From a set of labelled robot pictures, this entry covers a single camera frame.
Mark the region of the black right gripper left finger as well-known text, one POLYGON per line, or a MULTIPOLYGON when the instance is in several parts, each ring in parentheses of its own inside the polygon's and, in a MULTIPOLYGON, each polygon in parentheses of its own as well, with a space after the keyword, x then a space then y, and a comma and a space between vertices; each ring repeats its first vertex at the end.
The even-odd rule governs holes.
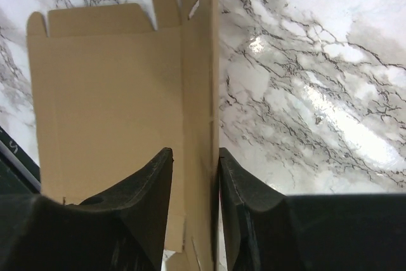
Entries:
POLYGON ((173 152, 78 205, 1 197, 2 270, 160 270, 173 152))

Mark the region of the brown cardboard box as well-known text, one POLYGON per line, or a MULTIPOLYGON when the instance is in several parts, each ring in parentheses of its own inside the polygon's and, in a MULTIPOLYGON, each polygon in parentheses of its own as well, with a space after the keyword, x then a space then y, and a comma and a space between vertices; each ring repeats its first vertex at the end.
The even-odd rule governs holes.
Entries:
POLYGON ((41 191, 77 204, 162 148, 174 169, 170 270, 214 270, 218 0, 34 12, 27 22, 41 191))

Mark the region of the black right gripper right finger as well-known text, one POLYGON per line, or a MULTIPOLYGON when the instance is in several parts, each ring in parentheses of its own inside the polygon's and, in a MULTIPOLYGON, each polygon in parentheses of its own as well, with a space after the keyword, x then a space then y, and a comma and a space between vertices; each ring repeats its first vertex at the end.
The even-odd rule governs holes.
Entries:
POLYGON ((229 270, 404 270, 405 195, 284 195, 219 151, 229 270))

